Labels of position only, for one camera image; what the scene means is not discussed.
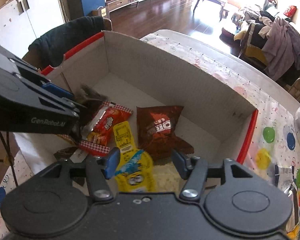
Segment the white cupboard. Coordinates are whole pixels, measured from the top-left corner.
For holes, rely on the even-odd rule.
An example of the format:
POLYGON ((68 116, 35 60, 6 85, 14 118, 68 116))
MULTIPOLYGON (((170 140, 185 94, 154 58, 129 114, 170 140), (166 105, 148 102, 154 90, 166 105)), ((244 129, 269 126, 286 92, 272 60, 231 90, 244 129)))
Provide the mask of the white cupboard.
POLYGON ((35 39, 62 24, 59 0, 11 0, 0 8, 0 45, 22 58, 35 39))

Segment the red checkered snack packet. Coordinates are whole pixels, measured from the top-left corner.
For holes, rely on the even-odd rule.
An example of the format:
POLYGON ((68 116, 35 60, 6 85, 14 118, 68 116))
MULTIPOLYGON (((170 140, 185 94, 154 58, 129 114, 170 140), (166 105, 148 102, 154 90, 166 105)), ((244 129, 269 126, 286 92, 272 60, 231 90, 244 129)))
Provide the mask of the red checkered snack packet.
POLYGON ((59 137, 91 155, 105 157, 110 151, 107 144, 110 142, 113 127, 127 121, 132 114, 133 111, 128 107, 106 101, 83 127, 80 142, 75 143, 69 135, 60 134, 59 137))

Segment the purple clothes pile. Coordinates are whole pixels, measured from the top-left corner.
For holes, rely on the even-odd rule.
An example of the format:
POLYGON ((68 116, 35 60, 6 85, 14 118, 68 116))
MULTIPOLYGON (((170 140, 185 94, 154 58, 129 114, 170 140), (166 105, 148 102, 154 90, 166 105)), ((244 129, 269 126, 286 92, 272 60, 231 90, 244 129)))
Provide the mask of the purple clothes pile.
POLYGON ((255 59, 273 81, 292 85, 300 77, 300 33, 280 17, 260 16, 245 23, 247 30, 237 37, 243 56, 255 59))

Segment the brown chip bag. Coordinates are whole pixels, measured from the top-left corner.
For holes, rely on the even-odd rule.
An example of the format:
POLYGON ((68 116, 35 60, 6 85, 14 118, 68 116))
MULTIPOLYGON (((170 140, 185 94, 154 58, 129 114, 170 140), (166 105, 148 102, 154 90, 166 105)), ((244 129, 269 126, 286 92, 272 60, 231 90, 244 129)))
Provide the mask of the brown chip bag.
POLYGON ((172 151, 193 154, 194 148, 175 135, 183 106, 138 107, 136 125, 138 148, 145 150, 154 161, 167 159, 172 151))

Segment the balloon birthday tablecloth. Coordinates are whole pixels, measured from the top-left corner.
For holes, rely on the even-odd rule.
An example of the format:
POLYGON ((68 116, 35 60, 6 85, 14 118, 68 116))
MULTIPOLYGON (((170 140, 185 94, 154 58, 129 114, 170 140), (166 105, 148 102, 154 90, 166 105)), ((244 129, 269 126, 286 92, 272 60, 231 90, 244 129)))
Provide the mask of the balloon birthday tablecloth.
MULTIPOLYGON (((257 108, 243 163, 208 163, 199 201, 174 192, 120 192, 94 201, 85 160, 91 154, 59 134, 14 132, 20 152, 14 186, 8 171, 0 187, 1 239, 300 239, 300 146, 294 116, 253 81, 232 70, 223 55, 198 52, 163 38, 144 42, 185 59, 211 60, 207 70, 257 108)), ((188 157, 199 157, 185 154, 188 157)))

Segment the red cardboard box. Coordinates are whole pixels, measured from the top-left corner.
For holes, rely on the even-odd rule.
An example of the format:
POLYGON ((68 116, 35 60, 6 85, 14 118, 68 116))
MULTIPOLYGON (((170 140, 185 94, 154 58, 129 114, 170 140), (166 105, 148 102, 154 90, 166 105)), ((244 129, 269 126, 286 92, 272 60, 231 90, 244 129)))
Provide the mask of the red cardboard box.
POLYGON ((204 55, 185 59, 149 42, 105 31, 65 55, 48 74, 56 85, 80 94, 87 85, 111 102, 138 108, 182 106, 175 134, 211 163, 243 163, 254 133, 257 108, 207 70, 204 55))

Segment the yellow minion snack packet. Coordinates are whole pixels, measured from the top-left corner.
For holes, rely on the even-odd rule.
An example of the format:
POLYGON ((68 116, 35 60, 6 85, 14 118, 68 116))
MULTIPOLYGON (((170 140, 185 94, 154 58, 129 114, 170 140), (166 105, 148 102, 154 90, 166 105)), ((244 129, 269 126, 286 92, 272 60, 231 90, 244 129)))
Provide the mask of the yellow minion snack packet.
POLYGON ((153 159, 143 149, 138 149, 128 121, 113 127, 115 144, 120 150, 120 163, 115 180, 120 192, 155 192, 153 159))

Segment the pale yellow snack packet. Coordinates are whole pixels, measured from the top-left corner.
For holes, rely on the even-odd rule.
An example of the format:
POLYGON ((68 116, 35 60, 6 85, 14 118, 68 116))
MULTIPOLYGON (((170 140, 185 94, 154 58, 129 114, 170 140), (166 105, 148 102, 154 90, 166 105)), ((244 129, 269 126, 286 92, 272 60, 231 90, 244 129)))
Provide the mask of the pale yellow snack packet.
POLYGON ((155 165, 153 177, 157 192, 178 193, 180 191, 181 178, 172 162, 165 165, 155 165))

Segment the dark brown triangular snack packet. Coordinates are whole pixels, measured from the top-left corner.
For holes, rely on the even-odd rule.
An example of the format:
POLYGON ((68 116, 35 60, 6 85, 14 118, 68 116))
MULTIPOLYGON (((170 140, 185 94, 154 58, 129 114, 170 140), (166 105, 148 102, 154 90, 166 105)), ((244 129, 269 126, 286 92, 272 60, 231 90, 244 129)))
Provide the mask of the dark brown triangular snack packet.
POLYGON ((79 93, 76 96, 76 107, 80 111, 80 120, 83 123, 89 122, 99 108, 108 98, 105 95, 98 93, 91 87, 82 84, 79 93))

